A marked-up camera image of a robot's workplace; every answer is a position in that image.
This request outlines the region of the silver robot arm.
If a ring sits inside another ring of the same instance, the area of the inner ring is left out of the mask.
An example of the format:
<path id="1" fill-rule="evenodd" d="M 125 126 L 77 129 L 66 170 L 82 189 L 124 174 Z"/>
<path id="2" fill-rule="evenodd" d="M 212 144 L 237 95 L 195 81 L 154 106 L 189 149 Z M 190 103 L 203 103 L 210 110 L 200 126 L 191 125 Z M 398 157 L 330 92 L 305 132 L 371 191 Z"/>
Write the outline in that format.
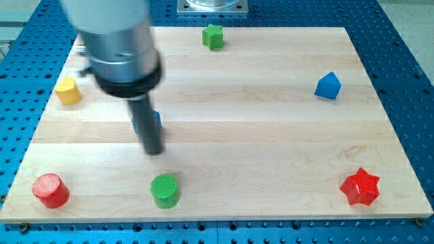
<path id="1" fill-rule="evenodd" d="M 62 8 L 85 44 L 99 87 L 134 99 L 152 90 L 162 65 L 151 34 L 146 0 L 61 0 Z"/>

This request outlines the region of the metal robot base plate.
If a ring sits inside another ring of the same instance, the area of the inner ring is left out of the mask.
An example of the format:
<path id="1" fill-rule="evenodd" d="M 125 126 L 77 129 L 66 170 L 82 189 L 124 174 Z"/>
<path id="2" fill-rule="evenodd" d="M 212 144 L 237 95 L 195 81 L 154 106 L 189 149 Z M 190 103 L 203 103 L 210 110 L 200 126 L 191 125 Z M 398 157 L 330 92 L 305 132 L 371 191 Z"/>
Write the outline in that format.
<path id="1" fill-rule="evenodd" d="M 179 14 L 246 14 L 248 0 L 177 0 Z"/>

